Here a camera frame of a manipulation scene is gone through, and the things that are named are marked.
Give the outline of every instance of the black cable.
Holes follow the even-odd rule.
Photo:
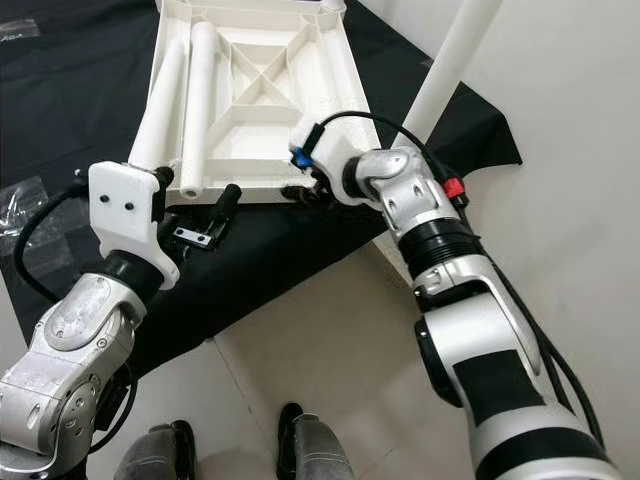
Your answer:
[[[416,147],[418,147],[418,149],[420,150],[420,153],[422,154],[424,159],[427,161],[427,163],[431,163],[432,166],[435,167],[436,172],[434,173],[436,173],[436,177],[438,177],[437,180],[440,183],[445,181],[447,177],[450,177],[450,176],[454,176],[462,179],[462,176],[458,175],[453,168],[439,161],[435,156],[433,156],[429,151],[429,149],[427,148],[427,146],[423,142],[421,142],[420,139],[416,137],[413,133],[411,133],[409,130],[404,128],[402,125],[392,120],[389,120],[388,118],[382,117],[380,115],[376,115],[375,113],[361,112],[358,110],[345,110],[343,112],[334,113],[333,115],[330,115],[329,117],[325,118],[322,122],[320,122],[320,126],[326,127],[328,123],[343,117],[368,118],[375,122],[384,123],[385,125],[388,125],[389,127],[393,128],[397,132],[407,137],[411,141],[411,143],[413,143]]]
[[[45,287],[38,280],[36,280],[36,278],[31,275],[29,270],[27,270],[27,267],[24,264],[24,250],[29,243],[31,235],[36,230],[36,228],[38,228],[38,225],[40,225],[43,220],[47,218],[51,214],[51,212],[58,208],[65,200],[73,198],[75,196],[77,196],[77,192],[74,187],[69,187],[58,193],[57,195],[54,195],[53,198],[45,203],[22,228],[22,231],[18,236],[18,240],[16,241],[16,246],[13,250],[13,263],[16,267],[18,275],[22,277],[27,285],[29,285],[36,292],[53,303],[59,302],[60,297],[49,290],[47,287]]]
[[[591,431],[594,438],[598,441],[598,443],[604,448],[604,437],[602,435],[602,430],[600,429],[600,423],[598,422],[598,417],[595,413],[595,410],[593,409],[593,405],[591,404],[591,401],[589,400],[589,396],[587,395],[587,392],[584,390],[584,388],[582,387],[582,384],[580,383],[580,380],[578,379],[578,376],[571,369],[571,366],[562,356],[560,351],[555,347],[553,342],[551,342],[551,340],[549,339],[547,334],[544,332],[542,327],[540,327],[538,322],[536,322],[533,314],[527,308],[527,305],[524,303],[524,300],[522,300],[522,297],[520,297],[517,290],[515,289],[513,284],[509,281],[509,279],[507,278],[505,273],[502,271],[502,269],[496,264],[493,258],[491,258],[491,256],[487,253],[484,247],[480,244],[480,242],[478,242],[478,244],[480,247],[480,253],[482,253],[482,255],[486,256],[489,259],[489,261],[493,265],[493,268],[496,270],[498,277],[500,277],[500,280],[502,281],[505,288],[509,292],[509,295],[511,295],[511,297],[513,298],[518,308],[522,311],[522,314],[527,320],[527,323],[529,323],[529,325],[531,326],[531,329],[533,330],[534,335],[538,340],[542,360],[545,364],[545,368],[547,368],[547,372],[549,373],[549,379],[552,382],[554,391],[556,391],[556,388],[557,388],[558,391],[561,392],[561,394],[558,395],[558,392],[556,391],[558,402],[562,403],[569,410],[573,411],[573,409],[570,406],[569,399],[567,398],[566,393],[564,392],[564,387],[562,387],[562,382],[560,381],[560,378],[557,375],[555,366],[553,365],[553,361],[555,361],[558,364],[558,367],[560,367],[560,370],[562,371],[564,376],[567,378],[567,381],[571,385],[571,388],[573,388],[573,390],[575,391],[576,397],[578,398],[578,402],[580,403],[580,406],[582,407],[582,411],[584,412],[585,420],[587,421],[589,430]]]
[[[107,434],[98,441],[98,443],[96,443],[95,445],[91,445],[91,448],[89,449],[89,455],[100,450],[107,443],[109,443],[111,439],[113,439],[113,437],[116,436],[116,434],[120,431],[120,429],[124,425],[124,422],[126,422],[127,418],[129,418],[129,414],[133,409],[133,404],[135,403],[135,400],[136,400],[136,394],[138,393],[138,377],[133,373],[133,370],[131,369],[131,366],[128,363],[125,362],[124,366],[129,372],[129,375],[131,377],[131,385],[129,387],[129,396],[127,397],[127,403],[124,406],[124,409],[122,410],[122,414],[120,415],[116,423],[113,425],[113,428],[111,428],[111,430],[109,430]]]
[[[336,120],[338,118],[343,118],[343,117],[368,118],[368,119],[371,119],[380,123],[384,123],[385,125],[390,126],[391,128],[395,129],[397,132],[402,133],[405,137],[407,137],[416,147],[420,149],[420,153],[425,158],[425,160],[437,168],[436,177],[439,176],[437,180],[440,183],[446,180],[449,176],[457,177],[460,181],[462,181],[461,175],[457,174],[455,170],[450,166],[439,161],[433,154],[431,154],[431,152],[427,149],[426,145],[422,143],[413,133],[411,133],[409,130],[404,128],[402,125],[399,125],[380,115],[375,115],[373,113],[362,112],[357,110],[346,110],[343,112],[335,113],[325,118],[320,123],[320,126],[324,128],[327,126],[328,123],[332,122],[333,120]],[[471,229],[469,225],[469,221],[466,217],[466,214],[464,213],[464,209],[463,208],[458,209],[458,213],[460,214],[461,221],[467,227],[469,227],[469,229]],[[591,431],[593,436],[596,438],[596,440],[604,448],[604,439],[602,437],[602,431],[600,430],[600,425],[598,423],[597,416],[595,414],[595,411],[593,410],[593,406],[591,405],[591,402],[589,400],[589,397],[587,396],[587,393],[585,392],[584,388],[580,384],[580,380],[578,379],[576,374],[573,372],[573,370],[571,369],[567,361],[564,359],[562,354],[558,351],[558,349],[556,349],[553,343],[551,343],[551,340],[544,333],[540,325],[538,325],[538,323],[535,321],[535,318],[533,317],[533,315],[527,308],[526,304],[524,303],[524,301],[516,291],[515,287],[511,284],[507,276],[504,274],[504,272],[502,272],[500,267],[495,263],[495,261],[487,253],[487,251],[484,249],[482,244],[479,241],[477,243],[480,248],[480,252],[489,259],[489,261],[495,268],[498,276],[500,277],[500,280],[504,283],[507,291],[513,297],[514,302],[516,303],[518,308],[520,308],[526,321],[531,326],[531,329],[534,332],[534,335],[538,342],[538,346],[540,348],[540,356],[544,363],[545,369],[547,370],[547,373],[549,375],[549,381],[551,382],[554,393],[558,398],[558,402],[561,405],[563,405],[565,408],[567,408],[569,411],[573,412],[573,408],[571,407],[569,398],[567,397],[567,394],[564,390],[564,386],[562,385],[562,381],[560,380],[554,361],[558,364],[558,366],[560,367],[560,370],[562,370],[562,373],[564,373],[571,387],[574,389],[576,396],[578,397],[578,401],[580,402],[580,405],[582,407],[582,410],[584,411],[587,424],[589,425],[589,430]]]
[[[456,211],[458,212],[458,215],[460,216],[460,221],[469,230],[471,230],[471,225],[469,224],[469,219],[467,218],[467,213],[465,212],[465,209],[464,208],[458,208],[458,209],[456,209]],[[479,240],[478,240],[477,243],[478,243],[478,247],[479,247],[480,251],[483,252],[483,255],[486,256],[489,259],[489,261],[493,265],[493,268],[496,270],[496,272],[498,270],[500,270],[500,268],[496,265],[496,262],[493,260],[493,258],[491,258],[489,256],[489,254],[484,249],[484,247],[482,246],[482,244],[480,243]],[[509,285],[511,285],[511,283],[507,279],[507,277],[504,274],[504,272],[502,272],[502,270],[500,270],[500,273],[498,273],[498,276],[501,277],[501,280],[502,280],[503,283],[505,283],[505,284],[509,283]],[[513,288],[513,291],[515,292],[515,295],[512,295],[512,296],[517,296],[518,294],[515,291],[515,288]],[[551,357],[551,354],[549,353],[549,348],[547,347],[547,345],[546,345],[546,343],[544,341],[544,337],[541,335],[541,333],[544,333],[544,332],[542,332],[542,329],[538,326],[538,324],[536,322],[531,322],[531,319],[533,318],[533,315],[531,314],[531,312],[529,311],[527,306],[524,304],[522,299],[520,299],[520,304],[523,307],[523,308],[521,308],[521,310],[523,312],[523,315],[524,315],[525,319],[527,320],[527,323],[529,323],[529,325],[531,326],[531,329],[533,330],[533,334],[535,335],[536,340],[538,342],[538,347],[540,349],[540,357],[542,358],[542,363],[544,364],[545,370],[547,371],[547,374],[549,375],[549,382],[551,383],[551,387],[553,388],[553,392],[555,393],[556,398],[558,399],[558,402],[560,403],[560,405],[565,407],[570,412],[574,413],[573,412],[573,407],[571,406],[571,402],[569,401],[569,398],[567,397],[567,393],[565,392],[564,385],[562,385],[562,381],[560,380],[560,377],[558,375],[558,371],[556,370],[556,365],[553,362],[553,358]]]

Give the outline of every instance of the white pole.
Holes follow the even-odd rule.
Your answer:
[[[171,121],[183,57],[184,44],[174,39],[167,48],[147,101],[147,108],[138,127],[138,133],[129,154],[131,165],[147,170],[155,170],[162,166],[165,138]]]
[[[426,142],[462,80],[502,0],[464,0],[403,126]],[[398,135],[394,147],[410,145]]]
[[[206,137],[209,128],[213,65],[216,55],[216,32],[209,22],[196,23],[191,30],[191,66],[187,111],[182,142],[180,194],[195,199],[202,193]]]

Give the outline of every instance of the person's leg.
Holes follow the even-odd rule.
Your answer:
[[[296,480],[355,480],[342,445],[317,416],[298,417],[295,429]]]
[[[279,480],[354,480],[340,442],[317,416],[294,403],[284,407],[278,428]]]
[[[195,441],[187,422],[152,428],[129,448],[115,480],[195,480]]]

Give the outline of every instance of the plastic bag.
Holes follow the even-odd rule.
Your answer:
[[[33,18],[0,23],[0,42],[9,42],[19,38],[39,37],[40,29]]]
[[[22,228],[47,201],[47,192],[39,177],[0,190],[0,256],[13,254]],[[73,262],[64,231],[80,226],[82,216],[77,205],[67,207],[54,211],[36,228],[24,252],[25,266],[34,277],[41,277]]]

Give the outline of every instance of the shoe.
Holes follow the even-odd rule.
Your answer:
[[[297,403],[287,403],[280,412],[278,463],[276,465],[278,480],[295,480],[296,478],[295,425],[293,422],[303,413],[302,407]]]
[[[196,441],[191,425],[184,420],[171,424],[176,437],[176,476],[178,480],[196,478]]]

